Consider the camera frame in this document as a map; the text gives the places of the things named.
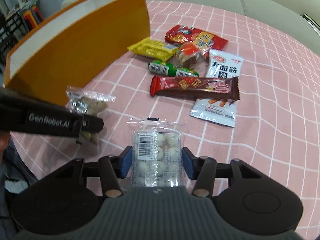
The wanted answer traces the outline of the person's left hand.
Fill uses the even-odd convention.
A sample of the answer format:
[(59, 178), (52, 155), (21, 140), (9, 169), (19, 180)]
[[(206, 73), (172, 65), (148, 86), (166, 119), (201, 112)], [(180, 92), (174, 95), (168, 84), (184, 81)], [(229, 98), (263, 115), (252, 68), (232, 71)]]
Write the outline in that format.
[(11, 141), (10, 132), (1, 132), (0, 133), (0, 153), (1, 154), (8, 147), (10, 141)]

